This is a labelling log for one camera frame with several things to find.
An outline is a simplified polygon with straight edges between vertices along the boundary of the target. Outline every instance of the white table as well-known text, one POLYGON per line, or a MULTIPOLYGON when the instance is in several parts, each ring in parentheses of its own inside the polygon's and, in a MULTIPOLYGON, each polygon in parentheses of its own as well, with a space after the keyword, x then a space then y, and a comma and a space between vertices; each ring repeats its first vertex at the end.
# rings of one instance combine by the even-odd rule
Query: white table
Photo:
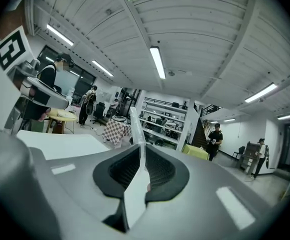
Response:
POLYGON ((89 134, 52 134, 20 130, 16 136, 28 147, 40 149, 46 160, 80 157, 110 150, 89 134))

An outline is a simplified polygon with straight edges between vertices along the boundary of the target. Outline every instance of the yellow tablecloth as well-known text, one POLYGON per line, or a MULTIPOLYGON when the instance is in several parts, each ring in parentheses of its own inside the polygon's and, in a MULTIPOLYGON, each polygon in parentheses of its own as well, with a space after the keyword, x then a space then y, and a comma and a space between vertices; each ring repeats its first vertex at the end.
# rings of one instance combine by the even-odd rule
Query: yellow tablecloth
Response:
POLYGON ((191 155, 191 156, 200 158, 200 159, 204 159, 204 160, 209 159, 209 154, 205 150, 200 149, 197 146, 191 146, 191 145, 186 144, 183 147, 183 150, 181 152, 184 154, 187 154, 187 155, 191 155))

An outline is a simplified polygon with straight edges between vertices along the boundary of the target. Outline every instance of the chair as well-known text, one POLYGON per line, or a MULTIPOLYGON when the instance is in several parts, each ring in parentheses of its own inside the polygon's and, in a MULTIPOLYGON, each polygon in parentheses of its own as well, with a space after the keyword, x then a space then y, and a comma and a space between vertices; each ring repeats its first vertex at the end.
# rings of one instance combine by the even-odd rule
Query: chair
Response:
POLYGON ((238 149, 238 152, 234 152, 234 153, 233 153, 233 156, 232 156, 232 157, 234 157, 234 154, 236 154, 235 158, 237 159, 237 156, 238 156, 238 155, 242 155, 242 154, 244 153, 244 151, 245 151, 245 146, 241 146, 241 147, 238 149))
POLYGON ((91 119, 89 120, 90 122, 91 121, 95 121, 93 122, 93 124, 95 124, 96 122, 99 122, 100 125, 102 125, 102 122, 100 121, 100 119, 103 119, 104 118, 104 115, 103 115, 103 112, 104 112, 104 109, 105 109, 105 104, 102 103, 102 102, 99 102, 97 105, 96 105, 96 109, 95 109, 95 112, 93 114, 94 117, 96 117, 96 119, 91 119))

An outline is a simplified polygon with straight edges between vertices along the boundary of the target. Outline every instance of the black cap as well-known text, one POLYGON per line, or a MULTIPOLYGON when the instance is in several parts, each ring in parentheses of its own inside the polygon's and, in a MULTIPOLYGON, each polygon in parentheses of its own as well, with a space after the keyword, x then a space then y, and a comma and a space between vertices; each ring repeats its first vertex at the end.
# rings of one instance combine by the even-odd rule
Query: black cap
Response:
POLYGON ((67 53, 62 52, 62 53, 57 54, 57 60, 60 61, 60 59, 65 60, 68 63, 68 66, 70 69, 73 68, 75 65, 71 56, 69 56, 67 53))

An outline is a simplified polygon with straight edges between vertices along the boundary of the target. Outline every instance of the shelf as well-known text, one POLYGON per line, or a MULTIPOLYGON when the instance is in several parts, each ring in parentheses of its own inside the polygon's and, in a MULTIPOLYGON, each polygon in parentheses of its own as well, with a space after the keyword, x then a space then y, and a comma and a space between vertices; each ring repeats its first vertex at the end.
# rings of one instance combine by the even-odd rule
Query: shelf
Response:
POLYGON ((162 127, 163 129, 167 129, 167 130, 170 130, 170 131, 173 131, 173 132, 177 132, 177 133, 182 133, 180 130, 175 130, 173 128, 169 128, 169 127, 166 127, 166 126, 163 126, 163 125, 160 125, 158 123, 155 123, 155 122, 151 122, 151 121, 147 121, 143 118, 139 118, 139 120, 143 121, 143 122, 146 122, 146 123, 149 123, 149 124, 152 124, 152 125, 155 125, 155 126, 159 126, 159 127, 162 127))
POLYGON ((174 112, 179 112, 179 113, 184 113, 184 114, 186 114, 188 112, 185 109, 181 109, 181 108, 174 107, 174 106, 158 104, 158 103, 151 102, 151 101, 144 100, 144 103, 147 103, 148 105, 155 106, 155 107, 158 107, 158 108, 163 108, 163 109, 166 108, 166 109, 168 109, 170 111, 174 111, 174 112))
POLYGON ((171 120, 174 120, 174 121, 179 121, 179 122, 182 122, 182 123, 185 122, 184 120, 177 119, 177 118, 174 118, 174 117, 171 117, 171 116, 168 116, 168 115, 163 115, 163 114, 159 114, 159 113, 151 112, 151 111, 148 111, 148 110, 146 110, 146 109, 142 109, 142 111, 147 112, 147 113, 149 113, 149 114, 153 114, 153 115, 160 116, 160 117, 162 117, 162 118, 168 118, 168 119, 171 119, 171 120))
POLYGON ((147 133, 149 133, 149 134, 152 134, 152 135, 155 135, 155 136, 157 136, 157 137, 160 137, 160 138, 162 138, 162 139, 164 139, 164 140, 167 140, 167 141, 169 141, 169 142, 173 142, 173 143, 175 143, 175 144, 178 144, 178 143, 179 143, 179 141, 178 141, 177 139, 167 137, 167 136, 165 136, 165 135, 163 135, 163 134, 160 134, 160 133, 158 133, 158 132, 156 132, 156 131, 153 131, 153 130, 147 129, 147 128, 145 128, 145 127, 142 127, 142 130, 145 131, 145 132, 147 132, 147 133))

